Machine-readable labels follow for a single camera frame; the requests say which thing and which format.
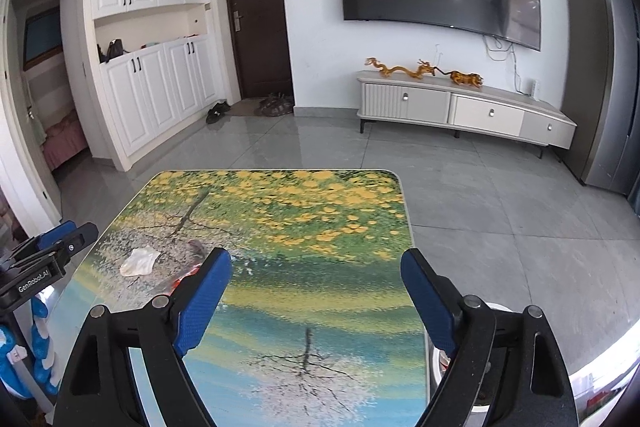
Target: crumpled paper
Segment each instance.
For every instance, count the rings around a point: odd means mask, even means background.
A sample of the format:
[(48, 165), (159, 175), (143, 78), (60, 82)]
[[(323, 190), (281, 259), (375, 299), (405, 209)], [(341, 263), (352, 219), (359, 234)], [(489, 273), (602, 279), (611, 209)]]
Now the crumpled paper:
[(124, 277), (149, 275), (159, 255), (160, 252), (149, 245), (143, 248), (134, 248), (120, 266), (120, 274)]

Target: tv cabinet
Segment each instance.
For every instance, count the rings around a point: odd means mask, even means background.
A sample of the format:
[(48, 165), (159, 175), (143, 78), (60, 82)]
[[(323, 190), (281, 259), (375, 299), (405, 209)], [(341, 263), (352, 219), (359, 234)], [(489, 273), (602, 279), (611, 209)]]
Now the tv cabinet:
[(555, 107), (495, 87), (458, 86), (448, 78), (415, 80), (402, 73), (384, 78), (360, 71), (360, 132), (367, 121), (396, 121), (502, 136), (569, 149), (575, 123)]

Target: pink bed sheet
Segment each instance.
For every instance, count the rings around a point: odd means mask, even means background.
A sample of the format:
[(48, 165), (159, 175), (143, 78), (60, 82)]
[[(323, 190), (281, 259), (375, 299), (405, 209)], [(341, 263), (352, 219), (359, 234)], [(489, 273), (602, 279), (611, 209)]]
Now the pink bed sheet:
[(42, 146), (44, 159), (53, 170), (69, 158), (89, 147), (75, 110), (57, 124), (47, 129), (47, 139)]

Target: silver bolt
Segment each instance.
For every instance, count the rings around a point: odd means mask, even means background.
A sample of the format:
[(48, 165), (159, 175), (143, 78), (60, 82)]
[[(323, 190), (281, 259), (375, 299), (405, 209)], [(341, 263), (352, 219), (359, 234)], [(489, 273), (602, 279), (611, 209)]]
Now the silver bolt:
[(482, 305), (480, 298), (475, 295), (465, 295), (465, 298), (462, 300), (467, 306), (473, 309), (479, 308)]
[(91, 308), (91, 311), (89, 312), (89, 314), (94, 319), (97, 319), (98, 317), (102, 317), (104, 315), (104, 306), (102, 304), (98, 304), (97, 306), (94, 306), (93, 308)]
[(527, 308), (527, 313), (529, 313), (529, 315), (531, 315), (534, 319), (539, 319), (540, 317), (542, 317), (542, 310), (535, 305), (529, 306)]
[(169, 304), (169, 297), (166, 295), (156, 295), (151, 301), (151, 305), (158, 309), (164, 308), (167, 304)]

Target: brown door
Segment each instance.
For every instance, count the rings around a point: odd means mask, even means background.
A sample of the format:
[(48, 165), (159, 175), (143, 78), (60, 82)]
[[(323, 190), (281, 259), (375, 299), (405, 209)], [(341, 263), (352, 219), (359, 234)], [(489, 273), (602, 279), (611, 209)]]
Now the brown door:
[(243, 98), (293, 94), (284, 0), (228, 0)]

